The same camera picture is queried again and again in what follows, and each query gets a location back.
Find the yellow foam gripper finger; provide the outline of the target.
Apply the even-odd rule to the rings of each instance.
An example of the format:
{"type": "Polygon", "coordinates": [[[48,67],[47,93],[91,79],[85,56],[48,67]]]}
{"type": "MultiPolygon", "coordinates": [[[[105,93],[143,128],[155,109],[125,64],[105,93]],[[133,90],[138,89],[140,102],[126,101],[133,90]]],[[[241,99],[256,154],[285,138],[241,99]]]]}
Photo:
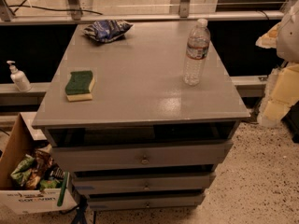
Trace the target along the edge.
{"type": "Polygon", "coordinates": [[[275,49],[277,47],[278,27],[280,23],[274,25],[267,33],[260,36],[255,45],[264,49],[275,49]]]}
{"type": "Polygon", "coordinates": [[[265,86],[257,121],[264,127],[275,127],[298,102],[299,63],[273,69],[265,86]]]}

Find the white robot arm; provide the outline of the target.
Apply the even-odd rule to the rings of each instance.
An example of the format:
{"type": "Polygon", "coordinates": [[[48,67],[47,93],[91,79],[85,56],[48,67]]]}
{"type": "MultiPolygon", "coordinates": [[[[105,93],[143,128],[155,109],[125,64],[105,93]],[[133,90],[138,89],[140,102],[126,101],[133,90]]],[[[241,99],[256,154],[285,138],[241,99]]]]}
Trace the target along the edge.
{"type": "Polygon", "coordinates": [[[258,38],[256,46],[276,49],[283,60],[283,65],[273,69],[267,79],[257,118],[260,125],[275,127],[299,101],[299,1],[258,38]]]}

